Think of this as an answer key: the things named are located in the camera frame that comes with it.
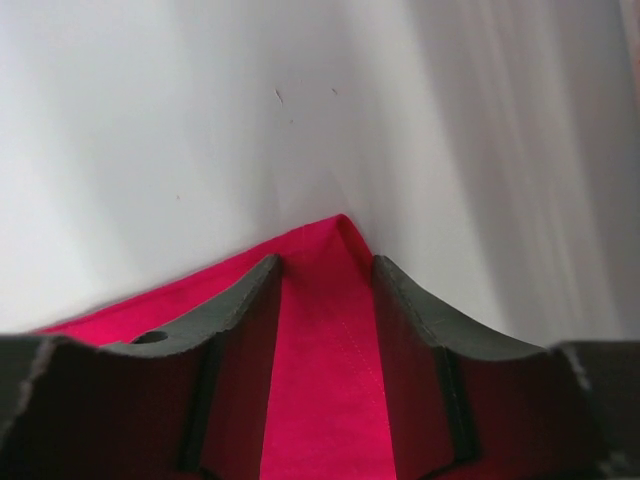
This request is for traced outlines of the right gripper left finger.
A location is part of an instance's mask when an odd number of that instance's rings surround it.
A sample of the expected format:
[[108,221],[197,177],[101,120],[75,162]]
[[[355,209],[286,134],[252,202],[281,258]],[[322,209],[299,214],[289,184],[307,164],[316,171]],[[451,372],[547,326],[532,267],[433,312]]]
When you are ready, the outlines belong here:
[[256,479],[281,259],[129,343],[1,339],[5,479]]

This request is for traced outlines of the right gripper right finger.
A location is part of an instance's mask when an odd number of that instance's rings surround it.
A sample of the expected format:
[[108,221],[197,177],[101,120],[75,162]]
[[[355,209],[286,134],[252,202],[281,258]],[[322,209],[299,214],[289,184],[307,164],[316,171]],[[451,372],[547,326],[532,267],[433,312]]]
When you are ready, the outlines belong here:
[[378,256],[372,289],[401,479],[635,479],[639,345],[532,345]]

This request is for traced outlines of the magenta t shirt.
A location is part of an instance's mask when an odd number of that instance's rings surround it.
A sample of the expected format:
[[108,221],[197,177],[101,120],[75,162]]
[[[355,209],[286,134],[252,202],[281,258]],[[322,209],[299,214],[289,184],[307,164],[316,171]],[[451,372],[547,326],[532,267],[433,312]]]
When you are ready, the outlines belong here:
[[370,288],[373,256],[345,215],[66,320],[53,332],[93,345],[132,340],[220,293],[269,254],[282,258],[283,277],[261,477],[393,478]]

